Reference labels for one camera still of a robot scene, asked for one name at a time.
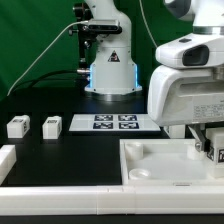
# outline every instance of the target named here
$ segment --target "white block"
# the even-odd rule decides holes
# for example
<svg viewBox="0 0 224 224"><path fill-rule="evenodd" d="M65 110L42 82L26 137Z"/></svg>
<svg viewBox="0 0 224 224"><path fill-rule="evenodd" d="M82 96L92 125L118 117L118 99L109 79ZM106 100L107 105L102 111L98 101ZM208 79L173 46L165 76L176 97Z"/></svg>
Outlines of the white block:
<svg viewBox="0 0 224 224"><path fill-rule="evenodd" d="M62 130L62 118L48 117L43 124L43 138L44 139L58 139Z"/></svg>
<svg viewBox="0 0 224 224"><path fill-rule="evenodd" d="M206 164L208 172L215 178L224 177L224 128L210 128L206 130L206 138L211 141L209 162Z"/></svg>
<svg viewBox="0 0 224 224"><path fill-rule="evenodd" d="M30 118L27 115L15 116L7 124L8 138L23 138L30 129Z"/></svg>
<svg viewBox="0 0 224 224"><path fill-rule="evenodd" d="M0 185L8 175L16 162L16 150L14 145L4 145L0 149Z"/></svg>

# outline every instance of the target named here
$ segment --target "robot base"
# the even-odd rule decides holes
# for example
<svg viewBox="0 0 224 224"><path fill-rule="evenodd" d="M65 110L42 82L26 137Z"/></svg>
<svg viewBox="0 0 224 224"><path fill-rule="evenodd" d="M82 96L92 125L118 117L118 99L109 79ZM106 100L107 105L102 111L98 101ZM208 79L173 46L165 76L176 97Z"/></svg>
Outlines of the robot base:
<svg viewBox="0 0 224 224"><path fill-rule="evenodd" d="M95 100L108 101L108 102L119 102L119 101L131 100L142 95L141 86L138 86L136 90L134 90L133 92L126 93L126 94L102 94L102 93L96 93L96 92L86 91L86 90L87 90L87 87L85 88L85 96Z"/></svg>

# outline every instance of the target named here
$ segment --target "small white cube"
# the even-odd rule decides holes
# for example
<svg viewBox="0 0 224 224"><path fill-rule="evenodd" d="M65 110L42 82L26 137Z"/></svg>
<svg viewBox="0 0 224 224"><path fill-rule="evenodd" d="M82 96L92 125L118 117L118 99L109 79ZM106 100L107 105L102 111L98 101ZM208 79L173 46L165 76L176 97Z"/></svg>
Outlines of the small white cube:
<svg viewBox="0 0 224 224"><path fill-rule="evenodd" d="M29 129L29 116L16 116L7 124L8 138L23 138Z"/></svg>
<svg viewBox="0 0 224 224"><path fill-rule="evenodd" d="M48 117L43 124L43 139L58 139L62 130L62 118Z"/></svg>

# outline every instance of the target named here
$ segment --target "white robot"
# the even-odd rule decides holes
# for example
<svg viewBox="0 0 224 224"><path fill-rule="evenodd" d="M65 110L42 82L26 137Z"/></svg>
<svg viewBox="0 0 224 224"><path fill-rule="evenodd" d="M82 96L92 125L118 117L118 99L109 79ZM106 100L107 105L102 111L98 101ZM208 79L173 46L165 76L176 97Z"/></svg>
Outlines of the white robot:
<svg viewBox="0 0 224 224"><path fill-rule="evenodd" d="M190 125L205 149L200 124L224 121L224 2L164 0L177 18L194 20L193 33L160 46L148 113L160 126Z"/></svg>
<svg viewBox="0 0 224 224"><path fill-rule="evenodd" d="M114 0L85 2L93 19L82 26L82 32L96 34L98 45L86 93L107 101L120 101L135 95L142 87L138 85L137 65L131 58L130 19L116 9ZM88 41L84 41L84 45L89 46Z"/></svg>

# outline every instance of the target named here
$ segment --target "warning label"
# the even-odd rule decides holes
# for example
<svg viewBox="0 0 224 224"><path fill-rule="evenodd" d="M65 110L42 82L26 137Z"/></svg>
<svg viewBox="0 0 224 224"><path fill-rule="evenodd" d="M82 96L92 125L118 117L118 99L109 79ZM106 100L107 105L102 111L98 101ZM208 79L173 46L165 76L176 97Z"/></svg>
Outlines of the warning label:
<svg viewBox="0 0 224 224"><path fill-rule="evenodd" d="M116 53L116 51L113 51L112 55L110 56L109 62L120 62L120 59Z"/></svg>
<svg viewBox="0 0 224 224"><path fill-rule="evenodd" d="M213 117L223 117L224 116L224 105L204 105L194 107L194 117L195 118L213 118Z"/></svg>

